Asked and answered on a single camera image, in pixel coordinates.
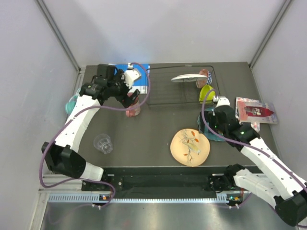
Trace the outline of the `teal embossed plate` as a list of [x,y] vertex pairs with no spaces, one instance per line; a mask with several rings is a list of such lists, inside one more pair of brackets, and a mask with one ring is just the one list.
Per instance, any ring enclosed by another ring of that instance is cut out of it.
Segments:
[[198,115],[198,119],[197,119],[198,132],[200,134],[203,134],[208,140],[213,140],[213,141],[216,141],[216,142],[225,142],[224,138],[218,137],[217,135],[213,134],[208,129],[208,127],[210,125],[209,125],[207,118],[206,118],[206,121],[207,121],[207,124],[204,123],[201,112],[200,112],[199,115]]

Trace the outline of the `lime green bowl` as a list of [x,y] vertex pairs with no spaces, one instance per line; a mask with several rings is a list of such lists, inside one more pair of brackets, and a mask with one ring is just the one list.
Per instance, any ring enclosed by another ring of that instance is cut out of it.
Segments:
[[203,103],[205,96],[208,94],[207,96],[207,100],[206,100],[206,104],[212,103],[213,102],[213,98],[216,95],[215,91],[213,91],[213,87],[211,85],[205,85],[201,91],[200,91],[200,95],[199,95],[199,102]]

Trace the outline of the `red translucent mug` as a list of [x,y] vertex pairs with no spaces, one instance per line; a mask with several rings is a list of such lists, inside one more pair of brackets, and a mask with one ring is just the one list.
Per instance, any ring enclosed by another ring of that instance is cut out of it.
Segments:
[[134,103],[129,108],[132,108],[132,109],[126,111],[127,117],[134,117],[140,114],[141,108],[140,108],[140,102],[139,102],[138,96],[136,97]]

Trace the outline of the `orange blue patterned bowl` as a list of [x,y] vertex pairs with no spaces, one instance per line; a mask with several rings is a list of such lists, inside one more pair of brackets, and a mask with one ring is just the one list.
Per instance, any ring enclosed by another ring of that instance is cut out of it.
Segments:
[[200,75],[202,75],[203,77],[199,78],[197,81],[196,81],[196,87],[198,89],[201,89],[203,88],[205,85],[211,85],[212,81],[213,81],[213,78],[212,78],[212,74],[209,70],[207,69],[202,69],[200,72],[199,72]]

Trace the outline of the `peach bird plate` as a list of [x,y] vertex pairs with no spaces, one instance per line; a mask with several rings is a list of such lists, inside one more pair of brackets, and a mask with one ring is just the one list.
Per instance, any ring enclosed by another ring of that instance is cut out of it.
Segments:
[[210,142],[195,129],[178,131],[170,143],[170,152],[179,163],[188,167],[202,165],[210,153]]

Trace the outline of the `white watermelon plate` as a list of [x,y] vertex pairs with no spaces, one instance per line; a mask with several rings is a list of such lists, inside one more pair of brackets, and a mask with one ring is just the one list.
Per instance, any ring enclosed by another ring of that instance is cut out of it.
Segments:
[[183,75],[178,75],[176,77],[173,77],[171,79],[172,82],[194,82],[197,81],[199,78],[203,77],[200,74],[183,74]]

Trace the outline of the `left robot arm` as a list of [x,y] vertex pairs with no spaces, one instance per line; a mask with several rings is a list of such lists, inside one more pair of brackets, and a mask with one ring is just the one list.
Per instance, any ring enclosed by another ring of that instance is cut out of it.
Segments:
[[64,127],[50,141],[42,146],[43,157],[48,169],[73,179],[91,180],[98,190],[107,188],[109,179],[99,166],[88,163],[79,155],[79,146],[92,118],[104,102],[115,98],[122,105],[122,111],[131,107],[140,91],[129,91],[142,74],[133,63],[126,70],[115,65],[100,64],[90,82],[84,83],[76,98],[76,104]]

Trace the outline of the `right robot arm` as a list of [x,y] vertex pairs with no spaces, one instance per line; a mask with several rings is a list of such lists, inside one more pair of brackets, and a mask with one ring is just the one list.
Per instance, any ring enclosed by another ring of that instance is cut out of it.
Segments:
[[265,175],[257,176],[239,164],[229,166],[224,177],[228,189],[244,188],[274,208],[289,226],[307,218],[307,182],[297,176],[274,154],[251,126],[236,118],[224,96],[214,96],[212,111],[201,111],[204,125],[210,132],[249,158]]

